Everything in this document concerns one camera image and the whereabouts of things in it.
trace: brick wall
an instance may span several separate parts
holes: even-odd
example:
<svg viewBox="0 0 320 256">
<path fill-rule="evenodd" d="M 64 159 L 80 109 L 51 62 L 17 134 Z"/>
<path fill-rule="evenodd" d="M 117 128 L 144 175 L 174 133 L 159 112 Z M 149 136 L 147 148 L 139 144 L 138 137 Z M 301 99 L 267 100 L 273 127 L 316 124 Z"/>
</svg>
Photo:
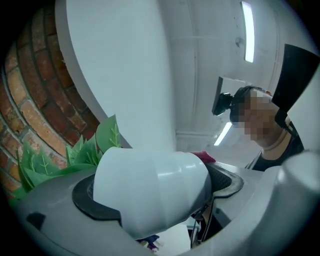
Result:
<svg viewBox="0 0 320 256">
<path fill-rule="evenodd" d="M 22 143 L 66 166 L 65 144 L 91 138 L 98 120 L 69 76 L 57 36 L 54 5 L 39 9 L 13 42 L 0 76 L 0 182 L 8 197 L 20 184 Z"/>
</svg>

